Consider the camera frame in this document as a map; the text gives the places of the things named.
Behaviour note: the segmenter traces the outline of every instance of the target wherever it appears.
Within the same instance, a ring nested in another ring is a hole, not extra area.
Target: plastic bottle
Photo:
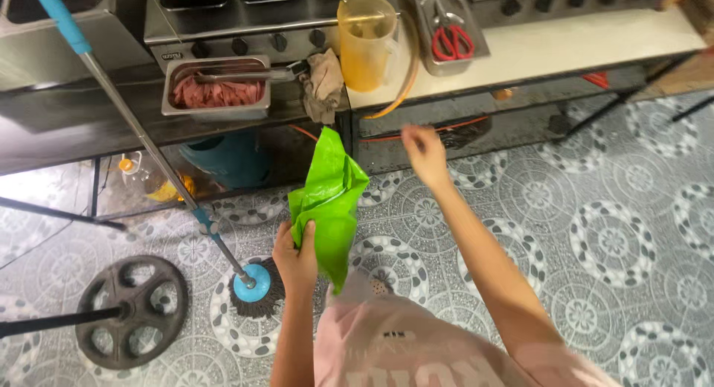
[[[182,200],[178,195],[174,185],[168,181],[168,178],[161,172],[154,159],[151,156],[136,152],[137,159],[127,158],[125,154],[121,155],[119,169],[122,172],[124,184],[141,195],[156,200],[158,202],[167,202],[171,200]],[[181,176],[183,184],[186,188],[193,192],[193,181],[188,176]]]

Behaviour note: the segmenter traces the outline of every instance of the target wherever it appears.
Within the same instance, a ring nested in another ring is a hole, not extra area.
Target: black weight plate
[[[122,274],[131,265],[151,265],[154,274],[140,285],[129,286],[122,279]],[[160,314],[151,305],[151,293],[165,282],[172,282],[176,287],[176,311]],[[94,296],[106,285],[109,297],[106,307],[122,307],[123,314],[118,319],[106,319],[75,327],[77,342],[82,352],[104,368],[124,370],[144,365],[161,355],[174,342],[181,331],[183,320],[189,310],[189,292],[183,275],[173,264],[156,256],[141,255],[120,260],[99,273],[84,290],[79,300],[78,312],[93,310]],[[140,327],[154,327],[161,331],[162,338],[151,351],[135,355],[129,347],[129,337]],[[112,352],[103,354],[94,345],[94,330],[105,328],[112,336]]]

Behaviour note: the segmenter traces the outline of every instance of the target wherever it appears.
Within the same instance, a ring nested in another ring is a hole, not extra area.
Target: pink shirt
[[[619,386],[564,346],[525,346],[512,358],[406,298],[337,299],[318,324],[316,386]]]

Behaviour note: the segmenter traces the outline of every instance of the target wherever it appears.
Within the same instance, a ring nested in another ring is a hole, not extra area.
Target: tongs
[[[196,73],[193,79],[199,83],[216,83],[220,81],[272,81],[283,82],[293,81],[299,74],[307,72],[310,65],[306,60],[289,64],[285,67],[270,67],[270,68],[255,68],[246,70],[245,72],[220,73],[220,74],[202,74]]]

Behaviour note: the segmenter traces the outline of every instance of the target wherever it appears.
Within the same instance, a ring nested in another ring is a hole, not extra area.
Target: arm
[[[308,222],[298,252],[290,234],[290,222],[280,225],[273,259],[285,285],[283,326],[273,362],[270,385],[313,386],[312,295],[317,281],[315,222]]]
[[[402,138],[414,171],[441,207],[508,352],[514,355],[528,343],[563,344],[527,280],[454,188],[439,136],[431,129],[408,126]]]

